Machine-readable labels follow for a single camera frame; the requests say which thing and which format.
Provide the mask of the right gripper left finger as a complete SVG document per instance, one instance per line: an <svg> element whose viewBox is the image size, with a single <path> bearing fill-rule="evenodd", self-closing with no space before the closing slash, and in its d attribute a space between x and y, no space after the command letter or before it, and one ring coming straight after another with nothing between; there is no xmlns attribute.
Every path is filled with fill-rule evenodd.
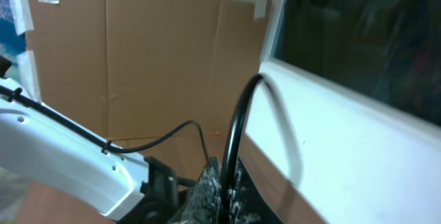
<svg viewBox="0 0 441 224"><path fill-rule="evenodd" d="M194 187L187 193L187 200L167 224L214 224L220 213L220 165L211 157Z"/></svg>

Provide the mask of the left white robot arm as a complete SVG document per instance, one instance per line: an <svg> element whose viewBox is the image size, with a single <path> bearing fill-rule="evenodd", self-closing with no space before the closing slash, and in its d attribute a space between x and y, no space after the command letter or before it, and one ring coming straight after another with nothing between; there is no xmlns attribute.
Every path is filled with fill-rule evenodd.
<svg viewBox="0 0 441 224"><path fill-rule="evenodd" d="M1 80L1 166L54 187L117 223L166 223L179 207L176 173L111 144Z"/></svg>

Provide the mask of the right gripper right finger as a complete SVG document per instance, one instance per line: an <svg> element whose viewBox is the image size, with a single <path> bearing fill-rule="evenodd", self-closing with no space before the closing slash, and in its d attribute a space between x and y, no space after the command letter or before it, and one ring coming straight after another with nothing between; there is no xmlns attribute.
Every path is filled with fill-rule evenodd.
<svg viewBox="0 0 441 224"><path fill-rule="evenodd" d="M283 224L260 195L240 159L235 173L234 224Z"/></svg>

